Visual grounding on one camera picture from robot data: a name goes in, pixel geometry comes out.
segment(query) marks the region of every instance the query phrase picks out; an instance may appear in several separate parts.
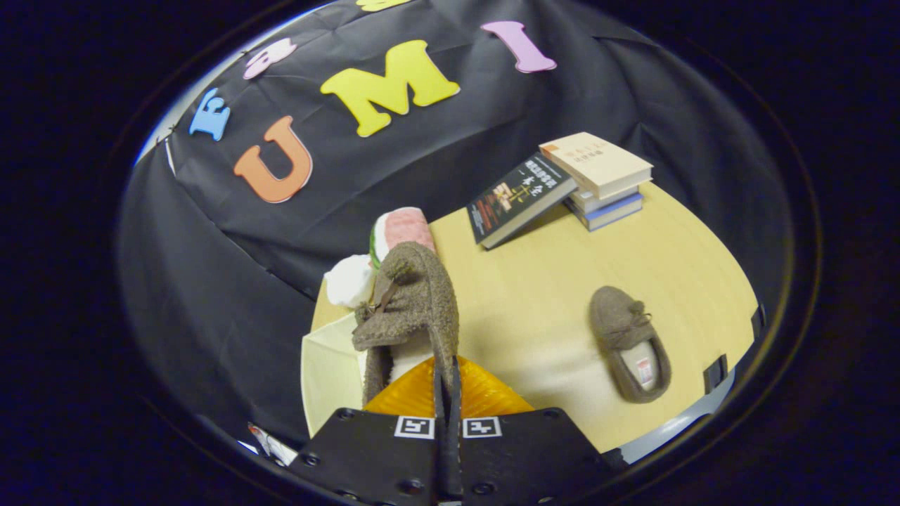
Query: pink object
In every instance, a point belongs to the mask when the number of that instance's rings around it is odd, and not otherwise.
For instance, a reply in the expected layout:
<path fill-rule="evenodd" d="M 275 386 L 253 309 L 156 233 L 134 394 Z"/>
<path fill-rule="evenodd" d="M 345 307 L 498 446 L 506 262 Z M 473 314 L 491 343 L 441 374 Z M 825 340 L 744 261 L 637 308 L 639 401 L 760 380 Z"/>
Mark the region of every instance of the pink object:
<path fill-rule="evenodd" d="M 495 21 L 485 23 L 482 30 L 496 34 L 516 56 L 516 70 L 528 74 L 556 68 L 556 62 L 544 53 L 525 35 L 525 25 L 518 21 Z"/>
<path fill-rule="evenodd" d="M 428 229 L 425 214 L 416 207 L 404 207 L 387 215 L 384 221 L 384 240 L 388 244 L 388 250 L 404 241 L 413 240 L 435 251 L 435 241 Z"/>
<path fill-rule="evenodd" d="M 291 39 L 281 39 L 280 41 L 269 44 L 264 50 L 259 51 L 255 57 L 247 62 L 247 70 L 244 71 L 244 78 L 252 79 L 262 74 L 270 65 L 287 58 L 287 56 L 296 49 L 297 46 L 291 43 Z"/>

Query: letter i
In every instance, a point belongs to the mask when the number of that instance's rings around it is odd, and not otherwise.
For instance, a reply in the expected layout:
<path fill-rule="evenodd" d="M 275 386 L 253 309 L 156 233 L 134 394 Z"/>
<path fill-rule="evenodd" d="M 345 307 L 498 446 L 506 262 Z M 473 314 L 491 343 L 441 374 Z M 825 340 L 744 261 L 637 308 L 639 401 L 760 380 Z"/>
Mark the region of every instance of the letter i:
<path fill-rule="evenodd" d="M 556 68 L 556 62 L 544 56 L 540 49 L 525 35 L 525 25 L 518 21 L 485 23 L 482 30 L 497 35 L 516 57 L 516 70 L 528 74 Z"/>

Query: orange letter u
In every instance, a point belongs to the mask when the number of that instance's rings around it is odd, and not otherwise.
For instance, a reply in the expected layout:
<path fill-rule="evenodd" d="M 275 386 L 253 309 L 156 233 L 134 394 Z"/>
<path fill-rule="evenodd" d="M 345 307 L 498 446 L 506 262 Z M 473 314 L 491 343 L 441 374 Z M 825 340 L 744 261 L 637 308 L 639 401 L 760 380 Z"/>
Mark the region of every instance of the orange letter u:
<path fill-rule="evenodd" d="M 235 175 L 246 179 L 253 191 L 269 203 L 280 203 L 293 197 L 306 185 L 312 174 L 310 152 L 291 129 L 292 121 L 291 116 L 284 116 L 273 123 L 263 136 L 267 142 L 274 141 L 291 160 L 291 174 L 284 179 L 273 176 L 259 157 L 259 146 L 244 151 L 234 166 Z"/>

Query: yellow letter m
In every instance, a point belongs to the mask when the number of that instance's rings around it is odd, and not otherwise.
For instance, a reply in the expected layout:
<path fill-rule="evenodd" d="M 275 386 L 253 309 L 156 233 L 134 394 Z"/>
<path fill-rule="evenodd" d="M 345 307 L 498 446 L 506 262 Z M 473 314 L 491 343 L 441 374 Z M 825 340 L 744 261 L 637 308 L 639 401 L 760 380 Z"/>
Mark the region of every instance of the yellow letter m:
<path fill-rule="evenodd" d="M 323 94 L 335 94 L 359 122 L 356 133 L 368 137 L 391 124 L 391 115 L 375 111 L 373 104 L 397 114 L 410 111 L 407 86 L 412 88 L 412 103 L 431 105 L 459 93 L 459 85 L 448 81 L 428 57 L 425 41 L 407 41 L 390 48 L 384 55 L 384 77 L 347 68 L 322 83 Z"/>

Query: black book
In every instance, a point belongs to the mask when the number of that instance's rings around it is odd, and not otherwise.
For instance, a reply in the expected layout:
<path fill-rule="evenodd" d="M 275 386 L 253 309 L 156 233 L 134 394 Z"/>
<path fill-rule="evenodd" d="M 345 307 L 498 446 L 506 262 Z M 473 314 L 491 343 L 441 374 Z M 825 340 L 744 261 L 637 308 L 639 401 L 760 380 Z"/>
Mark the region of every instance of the black book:
<path fill-rule="evenodd" d="M 572 176 L 535 153 L 466 206 L 475 243 L 497 246 L 577 189 Z"/>

